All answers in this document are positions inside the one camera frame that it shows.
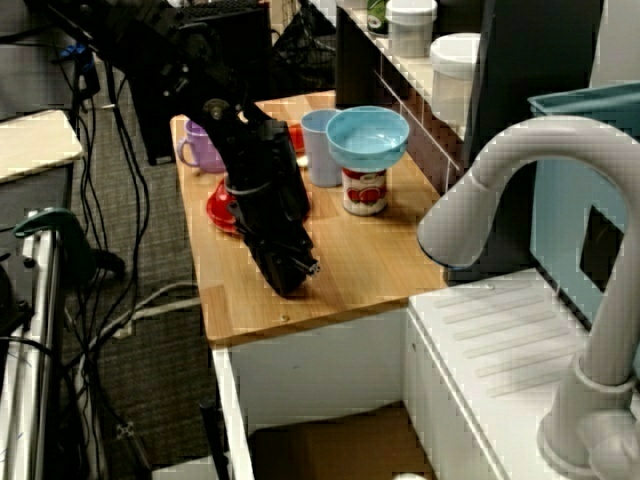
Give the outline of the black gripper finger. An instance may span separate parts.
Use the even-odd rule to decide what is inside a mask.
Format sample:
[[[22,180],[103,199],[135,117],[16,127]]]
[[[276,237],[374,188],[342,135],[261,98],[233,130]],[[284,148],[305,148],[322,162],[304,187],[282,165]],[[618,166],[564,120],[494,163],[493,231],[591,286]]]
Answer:
[[[254,249],[252,256],[269,286],[278,295],[286,296],[290,292],[290,285],[288,271],[282,258],[278,254],[261,249]]]
[[[282,260],[279,266],[280,294],[289,295],[306,279],[306,271],[302,264],[292,259]]]

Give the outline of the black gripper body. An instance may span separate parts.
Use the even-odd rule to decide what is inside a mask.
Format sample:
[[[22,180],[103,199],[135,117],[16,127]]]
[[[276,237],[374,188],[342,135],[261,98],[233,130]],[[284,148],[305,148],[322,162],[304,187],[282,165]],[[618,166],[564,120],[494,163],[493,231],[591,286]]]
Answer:
[[[236,217],[236,228],[251,254],[254,249],[271,251],[282,260],[302,264],[306,276],[319,272],[319,262],[311,253],[313,243],[304,229],[310,201],[303,188],[230,187],[228,192],[235,200],[230,211]]]

